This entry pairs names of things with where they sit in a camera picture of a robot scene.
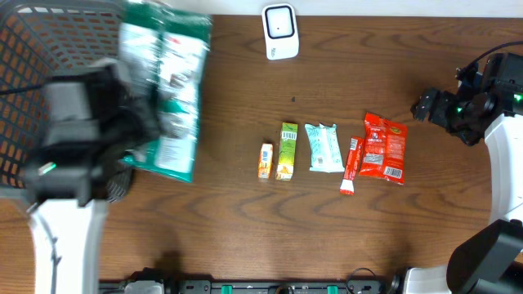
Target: plastic crate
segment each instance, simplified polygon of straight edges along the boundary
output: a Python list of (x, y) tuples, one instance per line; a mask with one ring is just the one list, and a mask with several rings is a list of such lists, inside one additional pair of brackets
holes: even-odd
[[(0, 90), (116, 57), (122, 14), (123, 1), (0, 0)], [(48, 105), (35, 90), (0, 96), (0, 110), (0, 185), (24, 188), (20, 165), (46, 130)]]

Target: wood grain surface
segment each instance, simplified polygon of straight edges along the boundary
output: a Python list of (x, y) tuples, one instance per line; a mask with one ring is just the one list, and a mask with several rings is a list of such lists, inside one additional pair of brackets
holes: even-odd
[[(390, 276), (434, 266), (487, 225), (489, 155), (412, 119), (427, 87), (455, 90), (454, 71), (523, 38), (523, 20), (299, 17), (300, 53), (268, 61), (258, 16), (216, 16), (204, 80), (194, 183), (138, 172), (110, 208), (100, 276), (143, 267), (215, 279), (345, 278), (369, 267)], [(511, 51), (522, 53), (521, 48)], [(409, 128), (405, 186), (309, 171), (304, 123), (337, 124), (344, 161), (371, 111)], [(294, 177), (257, 180), (262, 143), (278, 149), (282, 122), (299, 123)], [(0, 292), (31, 293), (25, 218), (0, 207)]]

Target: wire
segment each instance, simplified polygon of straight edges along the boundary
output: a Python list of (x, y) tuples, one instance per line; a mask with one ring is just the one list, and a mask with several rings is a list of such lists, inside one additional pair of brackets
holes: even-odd
[(31, 91), (31, 90), (37, 90), (37, 89), (41, 88), (42, 86), (43, 85), (33, 85), (33, 86), (28, 86), (28, 87), (22, 87), (22, 88), (17, 88), (17, 89), (0, 91), (0, 96), (9, 95), (9, 94), (16, 94), (16, 93), (21, 93), (21, 92)]
[(346, 279), (346, 282), (345, 282), (345, 287), (346, 287), (346, 292), (347, 293), (350, 293), (350, 294), (355, 294), (352, 290), (354, 289), (350, 289), (349, 288), (349, 282), (352, 280), (352, 277), (359, 271), (361, 270), (366, 270), (368, 272), (370, 272), (375, 278), (376, 278), (376, 274), (370, 270), (370, 269), (367, 269), (367, 268), (358, 268), (358, 269), (354, 269), (354, 271), (352, 272), (352, 274), (349, 275), (349, 278)]
[(510, 46), (515, 46), (515, 45), (523, 45), (523, 41), (515, 41), (515, 42), (508, 42), (508, 43), (504, 43), (504, 44), (501, 44), (501, 45), (498, 45), (490, 50), (488, 50), (487, 52), (481, 54), (479, 57), (477, 57), (476, 59), (474, 59), (471, 63), (469, 63), (467, 66), (465, 66), (464, 68), (460, 69), (459, 70), (459, 75), (461, 74), (464, 74), (466, 73), (472, 66), (475, 66), (476, 65), (476, 62), (480, 61), (481, 59), (483, 59), (483, 57), (487, 56), (488, 54), (494, 52), (494, 51), (497, 51), (501, 48), (504, 48), (504, 47), (510, 47)]

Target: white wall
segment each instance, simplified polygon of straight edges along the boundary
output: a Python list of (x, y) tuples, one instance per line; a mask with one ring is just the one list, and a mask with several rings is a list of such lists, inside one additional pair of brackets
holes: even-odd
[(164, 0), (209, 14), (260, 15), (267, 4), (287, 2), (301, 16), (522, 17), (523, 0)]

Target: red snack bag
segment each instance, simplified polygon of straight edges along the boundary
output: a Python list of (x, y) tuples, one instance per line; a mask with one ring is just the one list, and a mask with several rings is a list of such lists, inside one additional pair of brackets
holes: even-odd
[(340, 187), (340, 193), (342, 194), (354, 194), (354, 184), (352, 183), (352, 180), (354, 180), (356, 173), (358, 172), (362, 147), (363, 139), (353, 136), (351, 138), (351, 149), (349, 150), (349, 156), (346, 158), (346, 167), (345, 174), (343, 175), (342, 186)]
[(367, 136), (360, 176), (374, 176), (404, 184), (407, 127), (376, 114), (367, 114), (365, 130)]

